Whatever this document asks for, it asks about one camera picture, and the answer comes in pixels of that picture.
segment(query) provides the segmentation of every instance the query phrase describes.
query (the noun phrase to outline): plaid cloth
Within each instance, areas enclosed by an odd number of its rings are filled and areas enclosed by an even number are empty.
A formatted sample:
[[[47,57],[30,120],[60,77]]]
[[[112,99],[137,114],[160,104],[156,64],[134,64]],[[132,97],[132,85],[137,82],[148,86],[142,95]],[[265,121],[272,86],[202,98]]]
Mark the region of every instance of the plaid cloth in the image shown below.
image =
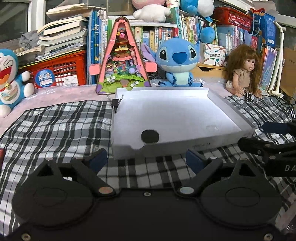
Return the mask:
[[[255,136],[276,144],[295,141],[290,135],[265,134],[261,126],[266,121],[286,122],[292,116],[284,105],[268,99],[246,102],[236,96],[226,98],[257,128]],[[3,135],[0,147],[7,150],[0,176],[1,232],[7,235],[17,228],[11,209],[14,191],[46,157],[68,162],[72,157],[87,156],[99,148],[109,153],[108,163],[98,173],[115,189],[122,187],[175,187],[194,176],[186,166],[185,154],[156,158],[115,161],[110,148],[111,106],[109,102],[83,101],[26,111]],[[237,145],[225,146],[202,153],[225,162],[248,158],[260,167],[261,158],[240,151]],[[282,195],[285,213],[295,200],[295,179],[266,177]]]

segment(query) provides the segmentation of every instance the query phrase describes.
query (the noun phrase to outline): blue plush toy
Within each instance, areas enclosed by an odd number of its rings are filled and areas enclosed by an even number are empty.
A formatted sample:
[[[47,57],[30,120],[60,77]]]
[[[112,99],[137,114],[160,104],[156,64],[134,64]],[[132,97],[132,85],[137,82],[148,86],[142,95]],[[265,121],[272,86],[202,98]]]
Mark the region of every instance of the blue plush toy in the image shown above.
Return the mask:
[[[30,73],[23,72],[17,76],[18,60],[9,49],[0,49],[0,118],[6,117],[25,97],[34,93],[34,85],[28,81]]]
[[[213,15],[214,4],[212,0],[181,0],[181,10],[191,15],[201,15],[208,21],[212,22],[210,16]],[[215,31],[212,27],[206,27],[200,32],[200,41],[211,43],[215,39]]]
[[[200,44],[193,45],[189,41],[173,37],[165,41],[155,53],[143,43],[141,45],[143,56],[166,72],[168,81],[159,82],[160,86],[192,86],[202,87],[201,83],[194,83],[190,72],[196,67],[200,58]]]

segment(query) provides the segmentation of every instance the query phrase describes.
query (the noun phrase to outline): label printer box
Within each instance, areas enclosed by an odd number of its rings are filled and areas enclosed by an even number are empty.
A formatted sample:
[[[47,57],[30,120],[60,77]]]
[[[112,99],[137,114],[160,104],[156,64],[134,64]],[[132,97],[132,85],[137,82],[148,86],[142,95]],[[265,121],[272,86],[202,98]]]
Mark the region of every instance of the label printer box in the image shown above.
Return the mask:
[[[226,48],[213,44],[200,43],[200,63],[224,66]]]

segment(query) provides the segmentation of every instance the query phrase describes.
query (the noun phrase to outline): long brown hair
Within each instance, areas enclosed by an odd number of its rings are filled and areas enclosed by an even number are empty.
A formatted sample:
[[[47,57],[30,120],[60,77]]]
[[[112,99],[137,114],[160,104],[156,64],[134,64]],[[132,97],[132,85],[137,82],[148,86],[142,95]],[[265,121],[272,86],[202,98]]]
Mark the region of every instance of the long brown hair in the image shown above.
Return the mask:
[[[229,55],[226,65],[226,80],[233,80],[233,70],[242,69],[247,59],[255,60],[255,68],[250,72],[249,85],[250,92],[255,93],[262,76],[262,63],[257,52],[248,45],[237,46]]]

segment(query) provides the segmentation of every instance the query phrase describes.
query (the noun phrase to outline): white pipe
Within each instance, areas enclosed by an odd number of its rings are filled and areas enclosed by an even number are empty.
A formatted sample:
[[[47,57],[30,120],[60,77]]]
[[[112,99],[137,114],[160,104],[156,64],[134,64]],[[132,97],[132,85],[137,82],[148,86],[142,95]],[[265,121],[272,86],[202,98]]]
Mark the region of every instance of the white pipe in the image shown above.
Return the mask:
[[[282,73],[282,69],[283,69],[284,31],[286,30],[286,27],[282,27],[276,21],[274,21],[274,24],[279,28],[281,42],[280,42],[279,54],[277,56],[276,65],[275,65],[275,69],[274,69],[274,75],[272,77],[272,80],[271,80],[271,83],[270,83],[267,93],[269,93],[271,95],[276,95],[276,96],[279,96],[280,98],[282,98],[284,95],[279,92],[279,86],[281,83],[281,73]],[[275,81],[276,81],[277,76],[278,76],[278,79],[276,82],[276,89],[274,91],[273,89],[275,86]]]

